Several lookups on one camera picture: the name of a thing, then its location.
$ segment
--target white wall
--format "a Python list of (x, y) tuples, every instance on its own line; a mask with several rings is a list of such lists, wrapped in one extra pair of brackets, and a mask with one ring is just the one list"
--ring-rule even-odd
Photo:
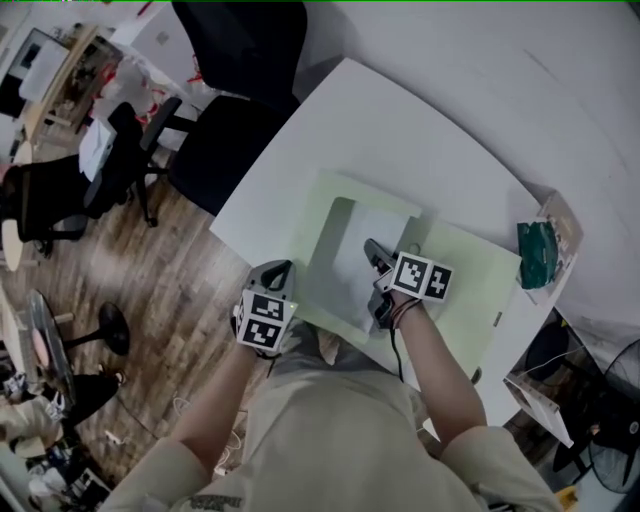
[(626, 4), (306, 7), (299, 86), (352, 57), (560, 190), (585, 231), (563, 312), (640, 325), (640, 23)]

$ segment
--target green sheet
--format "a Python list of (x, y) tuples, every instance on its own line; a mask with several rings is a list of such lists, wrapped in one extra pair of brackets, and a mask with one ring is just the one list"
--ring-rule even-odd
[[(417, 243), (422, 256), (454, 268), (446, 303), (425, 304), (452, 354), (464, 371), (472, 375), (493, 339), (493, 325), (498, 315), (508, 304), (520, 257), (443, 221), (422, 218), (418, 207), (395, 196), (331, 171), (320, 172), (290, 248), (290, 258), (297, 271), (295, 301), (300, 304), (296, 316), (354, 345), (378, 344), (381, 349), (392, 352), (388, 333), (369, 335), (309, 302), (302, 292), (325, 221), (334, 201), (340, 197), (412, 217), (397, 249), (408, 250), (409, 245)], [(364, 250), (362, 264), (367, 265)], [(401, 357), (406, 360), (399, 333), (397, 339)]]

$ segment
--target green object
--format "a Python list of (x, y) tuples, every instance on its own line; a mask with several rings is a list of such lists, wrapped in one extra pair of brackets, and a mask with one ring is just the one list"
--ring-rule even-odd
[(558, 264), (558, 244), (551, 222), (518, 224), (518, 250), (522, 258), (523, 289), (536, 290), (553, 281)]

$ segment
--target white desk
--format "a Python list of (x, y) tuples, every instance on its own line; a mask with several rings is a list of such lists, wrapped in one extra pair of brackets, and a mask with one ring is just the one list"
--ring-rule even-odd
[[(531, 218), (540, 207), (504, 166), (449, 119), (346, 59), (263, 151), (211, 231), (252, 266), (287, 258), (307, 192), (322, 169), (340, 170), (511, 250), (517, 247), (516, 222)], [(502, 378), (546, 318), (547, 307), (526, 304), (522, 290), (515, 290), (512, 300), (485, 357), (478, 387), (491, 424), (504, 424), (519, 410)], [(528, 320), (520, 325), (523, 316)], [(500, 357), (492, 358), (495, 353)], [(407, 366), (405, 380), (416, 385)]]

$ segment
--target black office chair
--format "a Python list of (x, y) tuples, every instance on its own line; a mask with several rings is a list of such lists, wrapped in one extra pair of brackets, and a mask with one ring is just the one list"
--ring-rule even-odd
[(193, 122), (175, 116), (180, 100), (170, 98), (151, 120), (141, 147), (153, 154), (164, 128), (187, 132), (169, 181), (217, 215), (299, 105), (291, 91), (307, 15), (302, 3), (175, 2), (173, 8), (204, 82), (248, 99), (218, 96)]
[[(53, 240), (78, 240), (86, 222), (98, 219), (115, 204), (124, 204), (135, 183), (145, 219), (150, 225), (144, 176), (156, 172), (149, 167), (151, 155), (140, 147), (142, 128), (131, 105), (119, 105), (109, 116), (116, 131), (112, 149), (93, 182), (80, 172), (78, 155), (26, 164), (9, 169), (2, 182), (2, 219), (15, 219), (23, 242), (44, 242), (48, 254)], [(54, 226), (61, 222), (61, 230)]]

